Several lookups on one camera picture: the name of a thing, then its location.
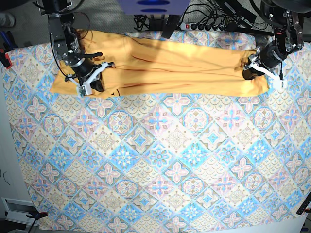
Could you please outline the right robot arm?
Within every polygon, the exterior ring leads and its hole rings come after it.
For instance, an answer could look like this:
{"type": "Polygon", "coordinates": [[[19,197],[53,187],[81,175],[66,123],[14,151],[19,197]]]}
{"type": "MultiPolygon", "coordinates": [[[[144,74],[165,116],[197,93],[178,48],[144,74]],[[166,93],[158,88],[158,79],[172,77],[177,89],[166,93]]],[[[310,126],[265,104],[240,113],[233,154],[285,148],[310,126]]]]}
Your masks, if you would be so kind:
{"type": "Polygon", "coordinates": [[[103,62],[95,64],[92,59],[100,57],[101,52],[86,54],[80,39],[83,37],[73,27],[76,10],[84,3],[83,0],[72,7],[70,0],[38,0],[33,2],[41,15],[48,17],[48,29],[53,57],[69,66],[73,74],[65,74],[64,81],[72,82],[76,86],[80,97],[90,96],[96,90],[104,92],[102,72],[113,67],[114,63],[103,62]]]}

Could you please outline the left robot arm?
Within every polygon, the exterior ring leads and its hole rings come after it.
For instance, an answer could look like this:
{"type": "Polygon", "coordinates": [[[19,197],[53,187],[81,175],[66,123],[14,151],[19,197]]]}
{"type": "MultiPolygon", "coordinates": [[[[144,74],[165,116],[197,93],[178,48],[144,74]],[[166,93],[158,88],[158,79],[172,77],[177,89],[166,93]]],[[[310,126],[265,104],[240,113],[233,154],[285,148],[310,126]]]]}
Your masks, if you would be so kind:
{"type": "Polygon", "coordinates": [[[275,67],[282,65],[288,55],[301,50],[303,42],[303,17],[311,12],[309,0],[262,0],[260,8],[254,1],[251,6],[257,14],[272,26],[274,40],[266,47],[257,48],[255,54],[248,57],[243,66],[243,78],[253,80],[261,75],[267,75],[274,89],[283,90],[287,81],[283,72],[275,73],[275,67]]]}

